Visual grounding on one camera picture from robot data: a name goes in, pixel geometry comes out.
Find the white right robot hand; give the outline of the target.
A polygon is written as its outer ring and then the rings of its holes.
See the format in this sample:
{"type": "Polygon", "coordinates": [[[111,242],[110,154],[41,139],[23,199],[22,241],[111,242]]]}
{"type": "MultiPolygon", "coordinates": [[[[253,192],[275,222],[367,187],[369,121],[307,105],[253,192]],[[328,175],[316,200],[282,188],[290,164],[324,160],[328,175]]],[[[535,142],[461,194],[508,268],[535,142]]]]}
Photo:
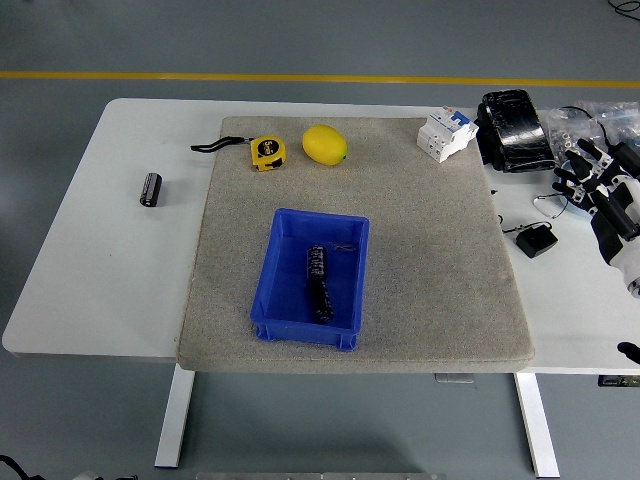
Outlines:
{"type": "Polygon", "coordinates": [[[629,293],[639,297],[639,155],[620,142],[604,151],[587,139],[577,141],[587,160],[567,150],[568,170],[556,168],[552,187],[590,215],[604,261],[620,271],[629,293]]]}

